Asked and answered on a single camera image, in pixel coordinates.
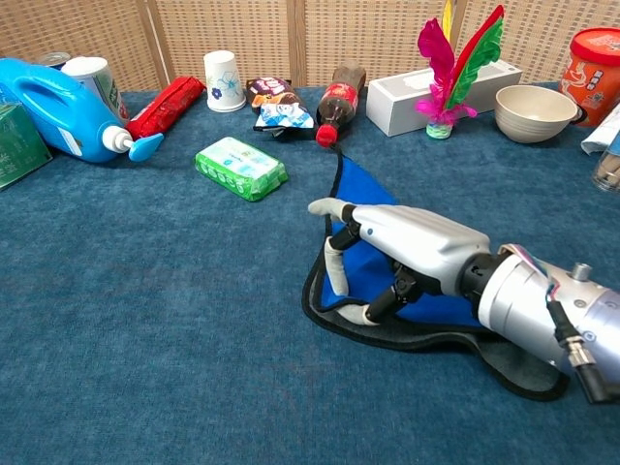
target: white paper cup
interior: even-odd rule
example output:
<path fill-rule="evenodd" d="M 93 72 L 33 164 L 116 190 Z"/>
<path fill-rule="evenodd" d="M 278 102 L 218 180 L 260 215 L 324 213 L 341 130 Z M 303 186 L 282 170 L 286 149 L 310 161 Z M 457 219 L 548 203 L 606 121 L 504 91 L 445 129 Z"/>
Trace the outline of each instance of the white paper cup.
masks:
<path fill-rule="evenodd" d="M 206 104 L 214 111 L 235 111 L 245 105 L 245 95 L 234 53 L 228 50 L 211 51 L 204 56 Z"/>
<path fill-rule="evenodd" d="M 77 56 L 65 63 L 61 71 L 93 91 L 120 119 L 123 125 L 127 124 L 129 113 L 123 104 L 120 91 L 116 87 L 106 58 Z"/>

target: orange container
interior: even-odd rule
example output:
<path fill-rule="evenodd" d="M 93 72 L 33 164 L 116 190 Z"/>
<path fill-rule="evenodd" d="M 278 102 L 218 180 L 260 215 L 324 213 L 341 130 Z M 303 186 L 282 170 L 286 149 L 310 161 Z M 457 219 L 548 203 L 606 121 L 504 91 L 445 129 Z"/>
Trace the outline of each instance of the orange container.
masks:
<path fill-rule="evenodd" d="M 577 126 L 598 126 L 620 101 L 620 29 L 597 27 L 571 41 L 560 91 L 579 105 Z"/>

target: green box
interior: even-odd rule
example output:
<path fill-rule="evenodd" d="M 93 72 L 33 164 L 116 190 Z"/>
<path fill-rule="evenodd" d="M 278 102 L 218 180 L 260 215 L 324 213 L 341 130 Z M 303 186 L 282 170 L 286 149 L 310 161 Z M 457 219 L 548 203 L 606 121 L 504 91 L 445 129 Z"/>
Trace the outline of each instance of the green box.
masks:
<path fill-rule="evenodd" d="M 235 138 L 223 138 L 196 154 L 196 169 L 243 199 L 255 202 L 289 177 L 282 162 Z"/>
<path fill-rule="evenodd" d="M 51 159 L 23 105 L 0 103 L 0 190 Z"/>

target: robotic hand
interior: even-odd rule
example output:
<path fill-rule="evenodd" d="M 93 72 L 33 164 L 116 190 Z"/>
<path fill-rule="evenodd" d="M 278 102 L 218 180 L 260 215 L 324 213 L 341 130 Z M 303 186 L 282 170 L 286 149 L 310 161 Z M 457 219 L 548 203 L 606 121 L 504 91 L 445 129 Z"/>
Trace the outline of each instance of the robotic hand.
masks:
<path fill-rule="evenodd" d="M 325 240 L 325 269 L 337 295 L 349 286 L 343 252 L 365 240 L 392 260 L 394 283 L 367 305 L 338 312 L 356 325 L 380 325 L 423 294 L 462 296 L 486 328 L 571 374 L 591 403 L 620 400 L 620 294 L 567 272 L 515 244 L 489 251 L 481 232 L 403 205 L 354 205 L 334 198 L 308 210 L 345 224 Z"/>

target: red package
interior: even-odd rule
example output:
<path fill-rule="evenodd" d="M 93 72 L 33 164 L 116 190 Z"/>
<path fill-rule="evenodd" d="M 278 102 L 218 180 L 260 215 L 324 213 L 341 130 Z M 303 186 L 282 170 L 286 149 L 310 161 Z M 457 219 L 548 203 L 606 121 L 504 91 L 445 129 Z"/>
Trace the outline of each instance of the red package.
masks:
<path fill-rule="evenodd" d="M 195 77 L 177 77 L 127 123 L 127 131 L 134 140 L 164 133 L 205 88 Z"/>

